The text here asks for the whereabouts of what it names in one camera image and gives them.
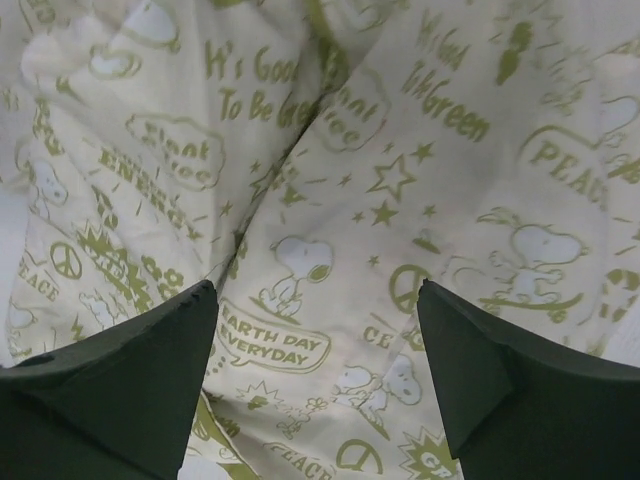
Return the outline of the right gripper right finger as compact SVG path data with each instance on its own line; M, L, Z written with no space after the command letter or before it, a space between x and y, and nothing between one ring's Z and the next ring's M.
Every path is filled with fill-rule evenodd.
M638 478L638 368L547 340L431 280L417 313L465 478Z

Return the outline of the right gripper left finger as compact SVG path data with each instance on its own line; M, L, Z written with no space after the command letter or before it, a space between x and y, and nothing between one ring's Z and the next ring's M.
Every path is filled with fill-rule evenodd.
M4 479L175 479L216 329L204 280L1 371Z

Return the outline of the cream green printed jacket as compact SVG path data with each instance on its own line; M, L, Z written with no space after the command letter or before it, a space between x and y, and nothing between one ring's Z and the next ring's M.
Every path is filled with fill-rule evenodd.
M5 1L13 366L219 293L186 453L461 479L424 280L600 356L639 317L635 1Z

